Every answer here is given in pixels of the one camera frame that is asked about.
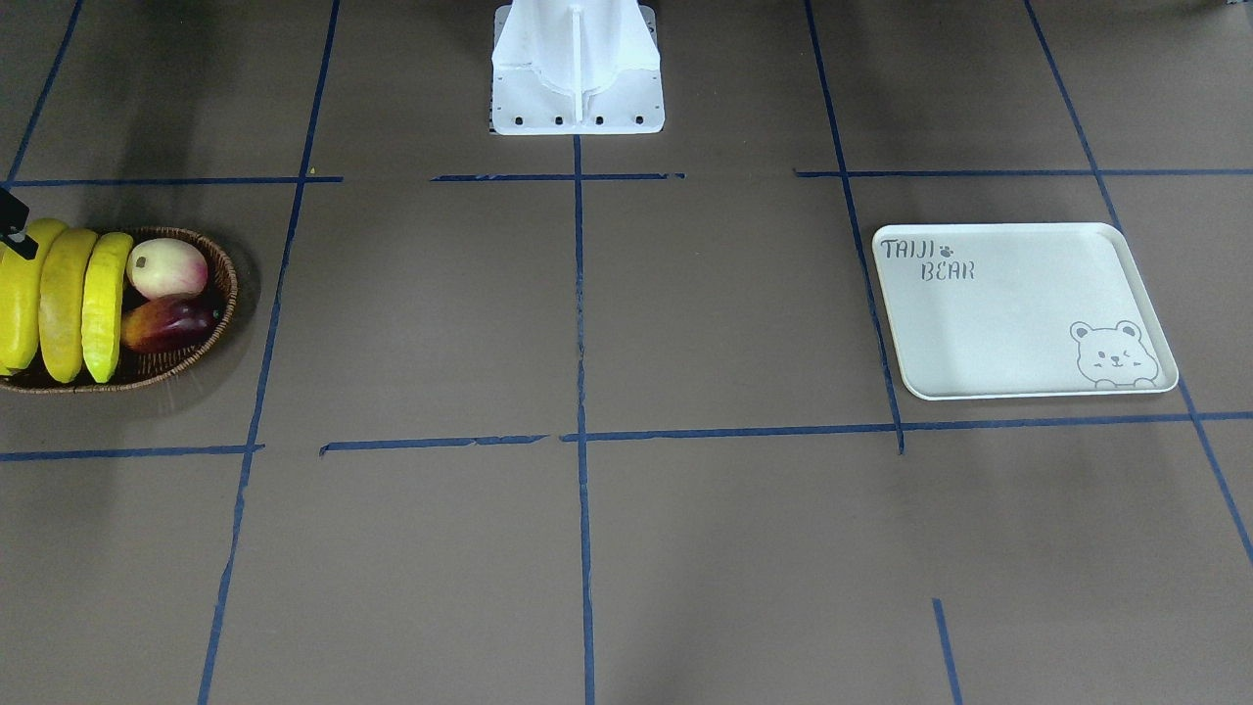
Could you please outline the yellow banana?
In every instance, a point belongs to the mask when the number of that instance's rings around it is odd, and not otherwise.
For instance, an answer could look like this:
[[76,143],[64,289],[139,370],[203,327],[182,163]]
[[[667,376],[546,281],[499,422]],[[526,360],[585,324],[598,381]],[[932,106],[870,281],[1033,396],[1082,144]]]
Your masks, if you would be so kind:
[[50,247],[66,232],[65,222],[39,218],[28,225],[26,243],[36,245],[33,259],[5,247],[1,263],[1,366],[3,374],[26,369],[39,348],[39,307],[43,267]]
[[51,379],[68,384],[81,371],[81,296],[98,233],[66,229],[43,264],[38,312],[39,351]]
[[117,373],[122,336],[122,296],[133,237],[109,232],[91,250],[81,289],[81,361],[98,384]]

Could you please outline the brown wicker basket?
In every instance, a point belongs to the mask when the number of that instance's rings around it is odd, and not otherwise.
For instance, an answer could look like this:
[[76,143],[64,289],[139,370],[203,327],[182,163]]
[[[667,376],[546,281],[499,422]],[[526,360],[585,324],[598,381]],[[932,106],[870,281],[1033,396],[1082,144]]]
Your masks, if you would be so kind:
[[231,327],[231,321],[238,308],[239,278],[236,263],[222,249],[219,244],[211,240],[211,237],[200,235],[192,229],[175,227],[139,227],[135,235],[140,244],[147,240],[157,240],[157,237],[169,235],[174,240],[187,242],[205,255],[208,263],[208,291],[211,298],[219,301],[222,312],[205,334],[205,339],[199,344],[184,347],[168,352],[122,352],[119,373],[109,383],[88,383],[86,376],[71,383],[55,383],[45,371],[23,371],[23,373],[4,376],[3,389],[13,389],[20,394],[50,396],[50,394],[81,394],[88,392],[122,392],[122,389],[140,389],[153,387],[162,381],[173,378],[174,374],[184,373],[188,367],[195,364],[207,352],[216,346],[226,331]]

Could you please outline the dark red mango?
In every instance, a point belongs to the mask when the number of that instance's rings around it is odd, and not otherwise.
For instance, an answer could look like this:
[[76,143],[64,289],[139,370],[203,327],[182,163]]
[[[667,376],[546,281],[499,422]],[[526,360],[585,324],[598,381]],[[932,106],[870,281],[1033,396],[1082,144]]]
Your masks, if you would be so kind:
[[120,343],[142,354],[200,347],[219,326],[224,307],[212,298],[165,296],[122,316]]

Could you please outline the cream bear print tray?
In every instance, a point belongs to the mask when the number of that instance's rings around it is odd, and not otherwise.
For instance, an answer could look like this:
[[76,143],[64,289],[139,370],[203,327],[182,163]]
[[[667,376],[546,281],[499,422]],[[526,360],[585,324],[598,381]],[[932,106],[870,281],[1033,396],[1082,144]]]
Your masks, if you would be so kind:
[[1146,396],[1179,383],[1114,225],[895,224],[877,229],[871,250],[915,397]]

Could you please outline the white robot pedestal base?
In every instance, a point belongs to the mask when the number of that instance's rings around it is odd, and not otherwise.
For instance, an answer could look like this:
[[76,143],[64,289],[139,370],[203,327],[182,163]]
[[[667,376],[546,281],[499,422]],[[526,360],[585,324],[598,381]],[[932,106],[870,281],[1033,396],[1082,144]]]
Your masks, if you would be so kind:
[[500,135],[654,134],[667,124],[655,13],[639,1],[496,9],[489,126]]

